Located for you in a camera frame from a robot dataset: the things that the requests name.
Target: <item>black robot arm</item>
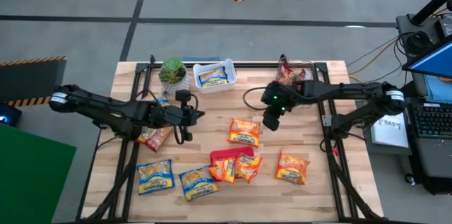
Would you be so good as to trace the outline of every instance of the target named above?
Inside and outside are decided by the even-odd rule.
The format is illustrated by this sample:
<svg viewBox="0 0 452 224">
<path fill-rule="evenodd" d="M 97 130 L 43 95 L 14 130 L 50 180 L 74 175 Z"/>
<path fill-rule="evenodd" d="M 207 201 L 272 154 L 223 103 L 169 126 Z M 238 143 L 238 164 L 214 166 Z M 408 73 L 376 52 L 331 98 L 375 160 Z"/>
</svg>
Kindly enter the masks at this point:
<svg viewBox="0 0 452 224">
<path fill-rule="evenodd" d="M 353 124 L 373 124 L 384 115 L 396 115 L 405 109 L 403 94 L 389 83 L 328 84 L 320 81 L 301 81 L 291 86 L 268 84 L 261 101 L 267 104 L 263 124 L 275 131 L 279 117 L 298 105 L 311 105 L 324 100 L 367 100 L 349 114 L 324 116 L 323 124 L 330 128 L 331 138 L 345 138 Z"/>
<path fill-rule="evenodd" d="M 189 134 L 186 128 L 195 125 L 196 120 L 204 115 L 204 112 L 187 105 L 190 96 L 187 90 L 177 93 L 176 99 L 182 101 L 179 108 L 173 105 L 162 106 L 155 101 L 123 102 L 68 85 L 54 89 L 49 105 L 57 112 L 77 112 L 89 117 L 97 126 L 106 124 L 117 136 L 135 139 L 140 135 L 143 126 L 154 129 L 182 126 L 185 128 L 181 131 L 184 137 L 184 134 Z"/>
</svg>

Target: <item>black metal frame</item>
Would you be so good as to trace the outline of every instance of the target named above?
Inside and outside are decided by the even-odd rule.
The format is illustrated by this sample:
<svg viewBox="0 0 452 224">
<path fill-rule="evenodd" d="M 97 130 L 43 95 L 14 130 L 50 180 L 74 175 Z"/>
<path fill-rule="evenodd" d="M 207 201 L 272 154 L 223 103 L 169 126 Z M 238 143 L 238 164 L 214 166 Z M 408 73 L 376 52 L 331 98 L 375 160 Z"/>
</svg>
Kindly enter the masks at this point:
<svg viewBox="0 0 452 224">
<path fill-rule="evenodd" d="M 185 64 L 186 64 L 186 67 L 191 68 L 196 63 L 211 64 L 212 62 L 186 62 Z M 236 68 L 277 68 L 278 64 L 279 64 L 278 62 L 271 62 L 271 63 L 236 62 L 236 63 L 234 63 L 234 66 Z M 150 63 L 138 63 L 136 65 L 135 77 L 133 79 L 131 99 L 136 98 L 139 94 L 142 94 L 142 97 L 145 97 L 147 95 L 147 90 L 149 90 L 149 85 L 150 85 L 150 73 L 151 73 L 152 69 L 159 68 L 159 67 L 161 67 L 161 63 L 155 62 L 153 57 L 151 57 Z M 323 75 L 324 81 L 326 83 L 330 83 L 330 78 L 329 78 L 329 73 L 328 73 L 328 68 L 326 66 L 326 63 L 315 63 L 314 68 L 312 68 L 312 66 L 310 64 L 307 64 L 306 68 L 312 69 L 314 80 L 319 80 L 319 73 L 321 73 Z M 143 91 L 138 93 L 138 83 L 140 81 L 140 77 L 143 72 L 145 72 L 145 84 L 143 87 Z M 318 102 L 317 104 L 319 106 L 319 117 L 321 119 L 323 115 L 326 115 L 325 105 L 323 102 Z M 328 101 L 328 106 L 330 107 L 331 115 L 337 114 L 333 100 Z M 389 222 L 388 220 L 385 220 L 383 218 L 372 218 L 372 216 L 369 217 L 369 215 L 367 215 L 367 217 L 368 217 L 367 219 L 359 218 L 358 212 L 357 212 L 357 204 L 354 202 L 353 195 L 352 195 L 352 194 L 355 194 L 355 196 L 356 196 L 356 194 L 357 194 L 356 191 L 352 191 L 352 193 L 350 193 L 349 191 L 346 190 L 351 217 L 345 216 L 344 208 L 343 208 L 343 201 L 340 196 L 338 176 L 333 171 L 334 168 L 339 169 L 339 167 L 338 167 L 338 164 L 336 163 L 336 160 L 334 158 L 331 158 L 330 156 L 328 156 L 328 154 L 333 155 L 333 147 L 331 144 L 331 140 L 328 138 L 328 132 L 327 132 L 328 127 L 324 126 L 323 123 L 321 123 L 321 126 L 322 126 L 322 130 L 323 130 L 323 137 L 325 138 L 325 147 L 326 147 L 326 152 L 327 152 L 326 155 L 327 155 L 327 159 L 328 159 L 328 167 L 329 167 L 330 174 L 331 174 L 331 184 L 333 187 L 333 196 L 335 199 L 335 207 L 336 207 L 336 211 L 338 214 L 338 221 L 341 223 L 404 223 L 404 222 L 395 222 L 395 221 Z M 125 155 L 126 155 L 126 151 L 127 151 L 128 142 L 129 142 L 128 139 L 124 139 L 123 143 L 121 145 L 121 150 L 119 153 L 119 159 L 118 159 L 118 165 L 117 165 L 117 175 L 115 177 L 115 185 L 114 185 L 114 188 L 112 189 L 112 190 L 116 189 L 116 195 L 114 196 L 114 200 L 109 205 L 110 211 L 108 213 L 108 219 L 99 219 L 99 218 L 91 219 L 91 220 L 90 219 L 81 219 L 81 211 L 83 209 L 83 204 L 85 203 L 84 199 L 85 199 L 85 195 L 86 195 L 88 185 L 89 185 L 89 180 L 90 180 L 90 174 L 89 174 L 86 184 L 85 184 L 85 190 L 83 192 L 81 204 L 79 206 L 76 223 L 120 223 L 120 222 L 125 223 L 125 222 L 127 222 L 128 217 L 129 217 L 131 193 L 132 193 L 133 178 L 134 178 L 134 168 L 131 169 L 131 172 L 130 171 L 127 173 L 125 171 L 122 172 L 122 169 L 125 164 Z M 342 176 L 342 179 L 346 179 L 348 181 L 349 184 L 347 184 L 347 186 L 350 188 L 350 186 L 351 186 L 350 171 L 348 169 L 347 158 L 345 156 L 345 149 L 344 149 L 344 145 L 343 145 L 342 141 L 338 141 L 337 148 L 338 148 L 338 152 L 339 152 L 340 169 L 342 170 L 341 176 Z M 139 144 L 134 143 L 131 158 L 130 158 L 128 166 L 133 165 L 135 167 L 136 161 L 138 158 L 138 149 L 139 149 Z M 94 164 L 94 157 L 93 157 L 93 161 L 91 162 L 90 172 L 93 168 L 93 164 Z M 126 185 L 126 193 L 125 193 L 125 197 L 124 197 L 124 207 L 123 207 L 123 211 L 121 213 L 121 217 L 117 218 L 116 217 L 117 194 L 119 193 L 119 189 L 122 187 L 122 184 L 124 183 L 124 181 L 123 181 L 124 175 L 126 176 L 126 178 L 128 180 L 127 185 Z"/>
</svg>

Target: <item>wooden table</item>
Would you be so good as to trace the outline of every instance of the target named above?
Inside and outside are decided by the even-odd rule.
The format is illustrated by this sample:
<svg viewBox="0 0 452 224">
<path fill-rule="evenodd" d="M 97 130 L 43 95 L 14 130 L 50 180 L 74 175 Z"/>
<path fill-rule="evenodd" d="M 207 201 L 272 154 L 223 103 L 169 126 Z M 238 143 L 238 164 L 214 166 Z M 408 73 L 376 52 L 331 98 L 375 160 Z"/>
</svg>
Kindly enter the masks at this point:
<svg viewBox="0 0 452 224">
<path fill-rule="evenodd" d="M 331 83 L 349 83 L 343 61 L 327 61 Z M 120 62 L 114 76 L 111 97 L 129 100 L 136 62 Z M 337 220 L 326 154 L 319 149 L 323 139 L 317 105 L 299 107 L 280 118 L 277 131 L 263 126 L 259 147 L 255 154 L 263 157 L 257 177 L 250 185 L 242 179 L 235 184 L 220 182 L 220 191 L 187 202 L 182 191 L 179 173 L 209 164 L 211 151 L 241 147 L 227 142 L 231 118 L 262 120 L 262 112 L 245 106 L 242 95 L 245 90 L 266 86 L 275 78 L 276 69 L 237 69 L 235 89 L 227 92 L 202 95 L 196 92 L 192 81 L 191 90 L 199 98 L 199 110 L 206 115 L 190 127 L 194 133 L 192 142 L 177 145 L 171 135 L 158 153 L 141 146 L 138 164 L 172 159 L 176 187 L 152 194 L 138 195 L 136 174 L 131 199 L 129 221 L 146 222 L 216 222 L 216 221 L 313 221 Z M 150 89 L 161 89 L 157 70 L 152 73 Z M 251 105 L 260 105 L 262 91 L 251 92 L 247 99 Z M 336 100 L 338 113 L 353 111 L 353 100 Z M 358 130 L 351 131 L 362 135 Z M 112 138 L 111 131 L 103 131 L 100 143 Z M 383 215 L 376 189 L 366 144 L 361 139 L 349 137 L 344 141 L 351 180 L 362 198 L 373 211 Z M 117 168 L 120 139 L 103 145 L 95 156 L 82 216 L 89 216 L 111 189 Z M 279 152 L 309 159 L 307 184 L 292 184 L 275 178 Z M 345 189 L 340 193 L 346 215 L 349 215 Z M 121 195 L 118 207 L 122 208 Z"/>
</svg>

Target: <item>gray floor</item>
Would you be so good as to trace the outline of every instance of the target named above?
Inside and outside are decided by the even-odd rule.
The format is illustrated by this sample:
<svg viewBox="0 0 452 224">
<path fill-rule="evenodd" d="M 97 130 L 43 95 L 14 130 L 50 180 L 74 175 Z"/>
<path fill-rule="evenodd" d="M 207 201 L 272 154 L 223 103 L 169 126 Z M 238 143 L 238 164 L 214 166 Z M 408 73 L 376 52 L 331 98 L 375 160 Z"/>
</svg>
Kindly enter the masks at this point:
<svg viewBox="0 0 452 224">
<path fill-rule="evenodd" d="M 141 17 L 392 23 L 396 16 L 415 13 L 427 2 L 245 0 L 243 4 L 234 4 L 230 0 L 145 0 Z M 0 0 L 0 4 L 0 15 L 132 17 L 136 0 Z M 0 28 L 0 61 L 66 55 L 64 83 L 77 83 L 93 92 L 108 94 L 129 24 L 3 20 Z M 298 59 L 350 62 L 396 34 L 392 28 L 138 24 L 128 61 L 148 60 L 151 54 L 159 60 L 177 55 L 274 60 L 284 53 Z M 367 61 L 353 64 L 349 71 Z M 387 52 L 356 76 L 365 81 L 375 79 L 396 64 L 393 53 Z M 394 73 L 386 80 L 402 86 L 404 74 Z M 99 131 L 77 114 L 58 114 L 45 106 L 22 110 L 21 129 L 78 148 L 53 220 L 71 221 L 76 215 Z M 422 187 L 407 185 L 397 157 L 371 155 L 371 163 L 386 217 L 450 223 L 451 197 L 431 196 Z"/>
</svg>

